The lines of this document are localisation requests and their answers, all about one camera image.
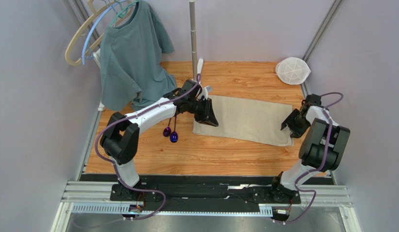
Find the beige cloth napkin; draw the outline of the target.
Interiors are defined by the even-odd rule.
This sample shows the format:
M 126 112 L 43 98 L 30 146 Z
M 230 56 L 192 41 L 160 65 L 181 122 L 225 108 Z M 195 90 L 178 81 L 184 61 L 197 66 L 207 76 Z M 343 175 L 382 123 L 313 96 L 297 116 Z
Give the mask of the beige cloth napkin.
M 293 146 L 289 129 L 282 122 L 293 107 L 288 104 L 211 95 L 218 127 L 193 123 L 193 133 L 234 138 L 274 146 Z

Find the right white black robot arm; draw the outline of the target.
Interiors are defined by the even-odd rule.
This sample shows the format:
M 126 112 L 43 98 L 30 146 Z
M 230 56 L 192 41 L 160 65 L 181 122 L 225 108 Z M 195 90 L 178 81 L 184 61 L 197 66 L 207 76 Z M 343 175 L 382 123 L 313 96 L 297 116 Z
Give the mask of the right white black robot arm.
M 282 130 L 290 130 L 291 138 L 305 139 L 297 163 L 273 179 L 270 197 L 276 202 L 292 199 L 300 185 L 316 174 L 337 169 L 341 162 L 350 130 L 332 119 L 321 98 L 307 95 L 300 109 L 294 109 L 281 124 Z

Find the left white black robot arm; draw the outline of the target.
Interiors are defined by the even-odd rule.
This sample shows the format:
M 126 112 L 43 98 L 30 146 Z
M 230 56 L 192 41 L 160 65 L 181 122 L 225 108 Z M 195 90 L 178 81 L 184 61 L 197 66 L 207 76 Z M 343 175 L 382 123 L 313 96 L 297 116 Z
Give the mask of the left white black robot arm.
M 108 125 L 98 134 L 95 151 L 100 155 L 101 146 L 108 155 L 118 177 L 118 182 L 127 191 L 135 192 L 139 175 L 134 164 L 140 135 L 147 129 L 179 114 L 193 114 L 197 123 L 218 127 L 219 123 L 208 94 L 211 86 L 203 87 L 199 81 L 187 80 L 182 87 L 166 93 L 157 102 L 139 111 L 123 115 L 111 115 Z

